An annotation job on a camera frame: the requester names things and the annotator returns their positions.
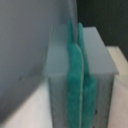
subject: dark background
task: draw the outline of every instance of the dark background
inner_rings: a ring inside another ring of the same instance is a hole
[[[78,21],[96,26],[105,45],[119,46],[128,60],[128,0],[77,0]]]

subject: white surface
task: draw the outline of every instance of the white surface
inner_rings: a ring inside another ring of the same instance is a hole
[[[123,77],[115,77],[108,128],[128,128],[128,76]]]
[[[47,80],[4,122],[2,128],[52,128]]]
[[[128,75],[128,62],[119,47],[107,47],[120,75]]]
[[[128,63],[119,47],[107,47],[119,75],[115,76],[108,128],[128,128]]]

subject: gray wall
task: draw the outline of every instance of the gray wall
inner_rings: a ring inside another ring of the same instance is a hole
[[[30,72],[53,24],[77,21],[75,7],[75,0],[0,0],[0,97]]]

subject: teal edge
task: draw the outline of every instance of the teal edge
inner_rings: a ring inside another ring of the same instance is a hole
[[[89,67],[84,48],[83,25],[81,23],[78,25],[78,44],[84,57],[82,128],[92,128],[95,114],[97,81],[89,75]]]
[[[68,22],[68,51],[70,69],[68,72],[67,114],[69,128],[81,127],[81,98],[83,89],[83,58],[79,46],[73,40],[72,22]]]

